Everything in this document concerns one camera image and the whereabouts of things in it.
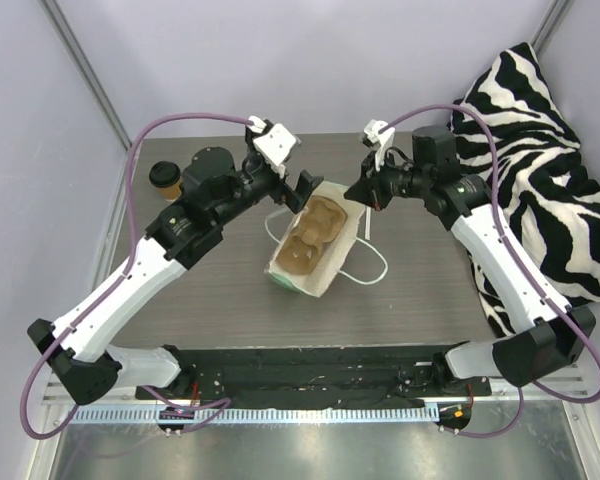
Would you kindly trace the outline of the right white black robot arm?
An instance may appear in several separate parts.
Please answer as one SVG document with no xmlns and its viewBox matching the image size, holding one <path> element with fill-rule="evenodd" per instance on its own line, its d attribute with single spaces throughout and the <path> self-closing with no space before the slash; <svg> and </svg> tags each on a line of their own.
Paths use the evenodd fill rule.
<svg viewBox="0 0 600 480">
<path fill-rule="evenodd" d="M 437 391 L 452 395 L 468 378 L 502 377 L 524 387 L 574 363 L 584 344 L 568 326 L 573 321 L 585 335 L 596 325 L 591 310 L 574 308 L 531 261 L 491 192 L 478 175 L 464 175 L 456 157 L 454 135 L 444 126 L 416 129 L 411 157 L 396 164 L 395 131 L 372 120 L 361 135 L 370 153 L 361 174 L 344 194 L 376 211 L 394 197 L 418 198 L 444 228 L 464 246 L 482 269 L 508 315 L 514 333 L 492 342 L 461 343 L 434 357 L 431 380 Z"/>
</svg>

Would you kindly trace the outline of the white wrapped straw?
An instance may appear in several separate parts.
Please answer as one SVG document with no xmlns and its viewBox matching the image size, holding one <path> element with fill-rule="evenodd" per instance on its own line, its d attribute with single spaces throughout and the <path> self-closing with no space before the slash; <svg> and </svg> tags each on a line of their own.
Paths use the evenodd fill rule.
<svg viewBox="0 0 600 480">
<path fill-rule="evenodd" d="M 366 207 L 364 217 L 364 240 L 367 242 L 370 242 L 371 240 L 371 213 L 371 208 Z"/>
</svg>

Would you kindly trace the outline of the black plastic cup lid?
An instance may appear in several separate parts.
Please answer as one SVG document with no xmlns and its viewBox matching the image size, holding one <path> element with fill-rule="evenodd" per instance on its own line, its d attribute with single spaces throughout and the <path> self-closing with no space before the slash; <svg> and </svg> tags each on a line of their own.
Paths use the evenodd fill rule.
<svg viewBox="0 0 600 480">
<path fill-rule="evenodd" d="M 167 189 L 176 185 L 181 178 L 180 167 L 170 161 L 158 161 L 149 171 L 149 181 L 152 186 Z"/>
</svg>

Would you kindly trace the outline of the zebra print blanket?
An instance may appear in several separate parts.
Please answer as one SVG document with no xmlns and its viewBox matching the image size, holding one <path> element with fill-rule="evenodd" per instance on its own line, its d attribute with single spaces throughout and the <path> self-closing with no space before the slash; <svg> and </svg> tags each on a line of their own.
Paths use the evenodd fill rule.
<svg viewBox="0 0 600 480">
<path fill-rule="evenodd" d="M 600 302 L 600 184 L 532 46 L 502 51 L 456 103 L 490 129 L 498 202 L 532 261 L 573 306 Z"/>
</svg>

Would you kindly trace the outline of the brown paper coffee cup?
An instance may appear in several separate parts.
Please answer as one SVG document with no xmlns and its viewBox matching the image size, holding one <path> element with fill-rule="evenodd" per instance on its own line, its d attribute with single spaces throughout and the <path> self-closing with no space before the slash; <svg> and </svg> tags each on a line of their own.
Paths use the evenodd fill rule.
<svg viewBox="0 0 600 480">
<path fill-rule="evenodd" d="M 166 201 L 175 201 L 181 193 L 181 169 L 170 161 L 158 161 L 149 171 L 149 182 Z"/>
</svg>

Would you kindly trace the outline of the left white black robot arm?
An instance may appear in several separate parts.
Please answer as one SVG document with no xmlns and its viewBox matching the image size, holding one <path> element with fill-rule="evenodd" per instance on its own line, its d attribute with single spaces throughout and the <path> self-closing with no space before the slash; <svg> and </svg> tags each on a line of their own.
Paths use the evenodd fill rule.
<svg viewBox="0 0 600 480">
<path fill-rule="evenodd" d="M 192 363 L 172 345 L 121 348 L 112 340 L 160 290 L 223 239 L 224 227 L 266 197 L 299 213 L 321 178 L 302 171 L 296 187 L 250 150 L 237 167 L 222 147 L 198 151 L 181 174 L 181 194 L 147 227 L 125 263 L 91 295 L 53 322 L 27 333 L 73 401 L 89 405 L 117 388 L 150 386 L 173 399 L 195 381 Z"/>
</svg>

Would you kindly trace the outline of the brown cardboard cup carrier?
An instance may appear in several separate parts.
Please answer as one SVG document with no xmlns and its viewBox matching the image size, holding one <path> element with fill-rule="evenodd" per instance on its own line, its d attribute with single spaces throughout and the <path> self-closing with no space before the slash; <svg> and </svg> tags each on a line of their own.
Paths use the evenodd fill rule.
<svg viewBox="0 0 600 480">
<path fill-rule="evenodd" d="M 347 219 L 347 213 L 335 201 L 324 196 L 311 197 L 282 243 L 276 263 L 293 275 L 312 273 Z"/>
</svg>

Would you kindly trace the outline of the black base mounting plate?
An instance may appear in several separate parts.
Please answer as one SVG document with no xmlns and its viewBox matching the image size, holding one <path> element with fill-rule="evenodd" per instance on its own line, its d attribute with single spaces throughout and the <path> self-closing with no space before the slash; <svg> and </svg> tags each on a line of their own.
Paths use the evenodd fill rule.
<svg viewBox="0 0 600 480">
<path fill-rule="evenodd" d="M 389 409 L 423 405 L 429 397 L 488 397 L 485 378 L 454 380 L 438 361 L 445 345 L 227 348 L 181 350 L 169 400 L 233 409 Z"/>
</svg>

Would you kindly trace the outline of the aluminium frame rail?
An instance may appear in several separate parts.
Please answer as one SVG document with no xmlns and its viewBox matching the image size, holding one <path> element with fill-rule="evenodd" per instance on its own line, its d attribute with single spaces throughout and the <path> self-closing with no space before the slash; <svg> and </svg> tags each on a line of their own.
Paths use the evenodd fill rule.
<svg viewBox="0 0 600 480">
<path fill-rule="evenodd" d="M 565 367 L 554 374 L 546 376 L 540 380 L 540 383 L 548 389 L 554 390 L 566 396 L 583 398 L 587 395 L 587 386 L 577 365 Z M 500 377 L 479 377 L 477 380 L 471 380 L 470 384 L 474 397 L 516 397 L 515 387 Z M 391 395 L 396 396 L 403 394 L 404 396 L 416 399 L 440 399 L 443 397 L 463 397 L 468 394 L 468 389 L 466 387 L 456 386 L 436 390 L 432 383 L 424 387 L 415 387 L 415 385 L 416 383 L 414 381 L 409 381 L 402 387 L 395 387 L 392 390 Z M 141 387 L 128 387 L 113 389 L 99 400 L 96 400 L 94 404 L 129 403 L 150 400 L 155 400 L 155 397 L 148 393 L 145 389 Z M 42 404 L 69 406 L 74 404 L 74 400 L 70 397 L 66 389 L 59 383 L 54 374 L 51 375 L 51 378 L 46 386 L 42 398 Z"/>
</svg>

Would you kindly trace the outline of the green paper gift bag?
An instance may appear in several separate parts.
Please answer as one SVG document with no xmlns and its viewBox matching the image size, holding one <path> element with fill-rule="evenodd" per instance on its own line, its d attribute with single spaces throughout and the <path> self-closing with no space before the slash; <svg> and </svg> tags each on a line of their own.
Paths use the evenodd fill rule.
<svg viewBox="0 0 600 480">
<path fill-rule="evenodd" d="M 270 280 L 286 289 L 319 298 L 339 275 L 363 286 L 384 279 L 389 270 L 387 260 L 368 239 L 358 235 L 360 221 L 370 215 L 370 209 L 345 199 L 347 190 L 347 186 L 339 183 L 322 182 L 280 238 L 271 231 L 270 222 L 287 210 L 279 209 L 265 218 L 264 229 L 276 243 L 264 270 Z M 381 272 L 371 280 L 361 280 L 344 270 L 347 256 L 357 243 L 381 262 Z"/>
</svg>

